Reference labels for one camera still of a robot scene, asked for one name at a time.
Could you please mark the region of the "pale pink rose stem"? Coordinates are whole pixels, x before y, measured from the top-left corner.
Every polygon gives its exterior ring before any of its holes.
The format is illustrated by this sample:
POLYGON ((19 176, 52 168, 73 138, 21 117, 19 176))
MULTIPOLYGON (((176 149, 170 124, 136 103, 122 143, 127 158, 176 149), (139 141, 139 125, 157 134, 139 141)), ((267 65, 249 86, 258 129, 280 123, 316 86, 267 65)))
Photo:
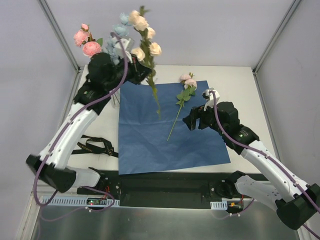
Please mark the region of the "pale pink rose stem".
POLYGON ((179 105, 179 109, 177 111, 177 115, 169 132, 169 135, 167 137, 167 141, 170 139, 172 135, 176 122, 179 118, 180 112, 182 108, 185 106, 185 102, 189 101, 191 97, 196 95, 196 89, 198 88, 197 81, 194 80, 194 74, 192 72, 181 75, 179 77, 179 81, 183 85, 183 90, 176 95, 176 98, 178 99, 176 105, 179 105))

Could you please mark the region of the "blue flower stem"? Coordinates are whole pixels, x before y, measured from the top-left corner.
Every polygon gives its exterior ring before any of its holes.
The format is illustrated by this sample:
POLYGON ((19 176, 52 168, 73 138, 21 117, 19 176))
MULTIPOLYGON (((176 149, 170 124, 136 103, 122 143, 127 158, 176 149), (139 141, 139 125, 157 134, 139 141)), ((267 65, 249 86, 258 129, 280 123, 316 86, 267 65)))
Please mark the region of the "blue flower stem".
MULTIPOLYGON (((119 15, 120 23, 113 25, 112 31, 118 35, 119 38, 127 37, 129 35, 128 27, 129 23, 129 15, 125 13, 120 13, 119 15)), ((109 35, 107 40, 105 41, 106 45, 103 49, 104 53, 109 54, 110 59, 113 61, 115 65, 120 62, 120 54, 117 53, 116 45, 119 43, 117 37, 109 35)))

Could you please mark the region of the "blue wrapping paper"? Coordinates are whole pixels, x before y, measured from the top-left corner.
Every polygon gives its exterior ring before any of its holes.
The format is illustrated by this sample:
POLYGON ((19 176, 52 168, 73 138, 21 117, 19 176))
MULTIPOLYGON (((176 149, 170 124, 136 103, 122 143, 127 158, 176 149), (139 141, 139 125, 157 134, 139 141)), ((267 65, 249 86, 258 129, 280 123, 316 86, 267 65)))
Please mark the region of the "blue wrapping paper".
POLYGON ((159 104, 148 85, 125 83, 120 88, 118 171, 121 175, 229 164, 221 136, 206 128, 190 131, 182 121, 192 107, 205 103, 199 81, 195 96, 184 107, 177 102, 180 83, 157 85, 159 104))

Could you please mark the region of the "cream rose stem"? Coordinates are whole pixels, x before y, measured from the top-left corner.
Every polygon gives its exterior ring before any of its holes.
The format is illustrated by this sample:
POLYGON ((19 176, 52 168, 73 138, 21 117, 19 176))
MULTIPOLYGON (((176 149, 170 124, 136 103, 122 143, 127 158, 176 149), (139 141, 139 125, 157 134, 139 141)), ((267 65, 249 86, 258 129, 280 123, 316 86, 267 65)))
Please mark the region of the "cream rose stem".
POLYGON ((140 35, 139 47, 134 48, 131 52, 137 56, 139 62, 151 69, 146 77, 147 84, 152 89, 152 95, 157 105, 156 113, 158 118, 161 118, 161 107, 158 98, 158 90, 155 83, 156 76, 156 63, 155 57, 158 57, 162 54, 162 49, 160 45, 153 41, 153 38, 156 35, 156 31, 150 27, 145 15, 150 10, 146 9, 144 5, 139 7, 139 10, 133 10, 128 17, 128 22, 133 26, 133 29, 140 35))

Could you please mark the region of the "black printed ribbon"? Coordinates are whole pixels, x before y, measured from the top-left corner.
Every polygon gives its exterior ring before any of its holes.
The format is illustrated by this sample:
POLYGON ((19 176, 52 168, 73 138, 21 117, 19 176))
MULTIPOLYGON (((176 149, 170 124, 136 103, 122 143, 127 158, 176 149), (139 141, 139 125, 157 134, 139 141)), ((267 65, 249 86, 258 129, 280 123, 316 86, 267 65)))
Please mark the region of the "black printed ribbon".
POLYGON ((79 149, 74 149, 71 153, 72 155, 106 154, 108 156, 112 156, 115 158, 119 157, 119 153, 115 152, 115 149, 114 149, 112 143, 103 137, 92 137, 92 136, 88 136, 88 135, 82 135, 81 139, 86 139, 85 144, 78 142, 77 146, 79 147, 79 149), (100 147, 100 146, 97 146, 97 145, 94 145, 91 143, 102 143, 103 147, 100 147))

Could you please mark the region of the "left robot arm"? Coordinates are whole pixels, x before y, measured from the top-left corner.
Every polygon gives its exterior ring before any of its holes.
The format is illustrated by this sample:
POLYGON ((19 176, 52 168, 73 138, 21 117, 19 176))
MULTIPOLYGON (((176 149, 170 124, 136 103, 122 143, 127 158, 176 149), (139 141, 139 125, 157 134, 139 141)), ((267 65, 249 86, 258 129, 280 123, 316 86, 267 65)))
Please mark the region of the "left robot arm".
POLYGON ((60 193, 82 186, 96 195, 105 191, 106 183, 96 170, 69 167, 69 158, 86 129, 111 100, 111 93, 126 82, 139 85, 152 72, 134 54, 129 56, 128 62, 122 59, 114 64, 104 52, 95 54, 87 69, 86 80, 55 136, 39 154, 31 154, 26 159, 36 177, 60 193))

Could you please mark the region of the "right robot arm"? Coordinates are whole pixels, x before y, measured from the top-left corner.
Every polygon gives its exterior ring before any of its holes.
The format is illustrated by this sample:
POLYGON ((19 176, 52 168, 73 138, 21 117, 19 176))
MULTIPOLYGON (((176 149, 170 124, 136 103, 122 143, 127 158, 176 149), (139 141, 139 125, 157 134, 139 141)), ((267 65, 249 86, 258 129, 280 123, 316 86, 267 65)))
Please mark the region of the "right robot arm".
POLYGON ((220 102, 217 108, 193 107, 182 121, 189 130, 211 128, 224 143, 253 164, 270 185, 257 182, 236 171, 226 180, 225 192, 230 197, 249 196, 274 210, 290 229, 298 230, 320 209, 320 187, 310 185, 274 157, 249 127, 240 123, 232 102, 220 102))

